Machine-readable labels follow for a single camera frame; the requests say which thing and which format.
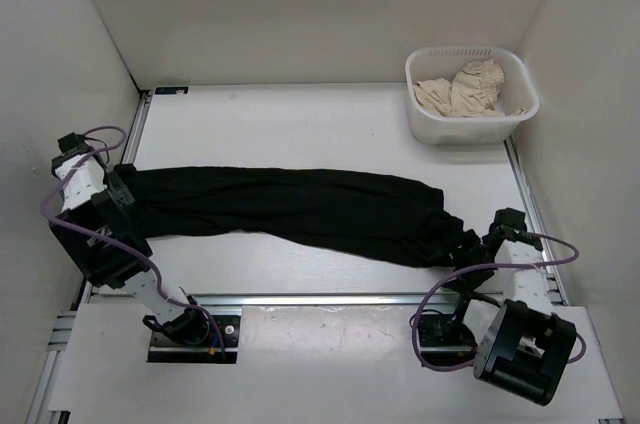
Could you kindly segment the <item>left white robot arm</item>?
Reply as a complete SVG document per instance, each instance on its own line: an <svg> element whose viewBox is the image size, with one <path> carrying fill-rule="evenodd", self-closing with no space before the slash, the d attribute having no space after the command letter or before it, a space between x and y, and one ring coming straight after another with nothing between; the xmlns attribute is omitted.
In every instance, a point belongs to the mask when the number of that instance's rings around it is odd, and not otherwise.
<svg viewBox="0 0 640 424"><path fill-rule="evenodd" d="M189 295L164 288L152 250L134 218L135 199L106 158L115 146L91 145L89 131L58 140L51 172L59 188L41 205L49 227L86 281L136 298L143 324L182 346L209 345L216 325Z"/></svg>

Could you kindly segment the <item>black trousers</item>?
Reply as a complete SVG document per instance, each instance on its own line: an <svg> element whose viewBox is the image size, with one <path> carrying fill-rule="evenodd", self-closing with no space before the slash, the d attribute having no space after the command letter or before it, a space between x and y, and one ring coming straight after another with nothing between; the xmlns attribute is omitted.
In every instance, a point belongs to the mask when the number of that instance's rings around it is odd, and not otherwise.
<svg viewBox="0 0 640 424"><path fill-rule="evenodd" d="M298 244L428 268L463 221L422 182L355 171L118 165L148 238L264 233Z"/></svg>

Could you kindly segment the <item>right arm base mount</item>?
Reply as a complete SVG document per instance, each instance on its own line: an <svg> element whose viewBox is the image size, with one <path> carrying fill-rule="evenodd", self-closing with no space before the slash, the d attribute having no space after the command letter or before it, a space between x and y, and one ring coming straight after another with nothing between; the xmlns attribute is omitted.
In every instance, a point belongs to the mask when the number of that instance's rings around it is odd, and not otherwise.
<svg viewBox="0 0 640 424"><path fill-rule="evenodd" d="M472 332L452 314L426 310L420 315L418 349L430 365L452 367L473 361L477 348Z"/></svg>

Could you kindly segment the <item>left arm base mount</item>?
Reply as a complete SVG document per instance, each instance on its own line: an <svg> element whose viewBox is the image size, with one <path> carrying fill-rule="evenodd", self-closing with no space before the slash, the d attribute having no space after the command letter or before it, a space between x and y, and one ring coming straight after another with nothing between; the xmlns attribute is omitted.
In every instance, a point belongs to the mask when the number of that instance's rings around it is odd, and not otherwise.
<svg viewBox="0 0 640 424"><path fill-rule="evenodd" d="M239 314L214 315L221 332L199 311L185 313L161 325L155 316L146 315L142 323L151 331L147 351L150 363L235 364L241 331Z"/></svg>

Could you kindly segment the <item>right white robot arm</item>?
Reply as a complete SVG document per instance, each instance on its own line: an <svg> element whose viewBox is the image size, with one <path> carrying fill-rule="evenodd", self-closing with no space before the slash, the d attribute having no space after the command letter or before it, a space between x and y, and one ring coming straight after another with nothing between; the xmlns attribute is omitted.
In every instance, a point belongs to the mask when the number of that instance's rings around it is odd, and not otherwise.
<svg viewBox="0 0 640 424"><path fill-rule="evenodd" d="M452 255L454 271L427 293L457 295L449 314L421 302L409 320L421 365L435 372L470 368L476 379L548 405L582 344L576 326L554 310L540 262L545 236L523 212L496 212L484 237L470 232Z"/></svg>

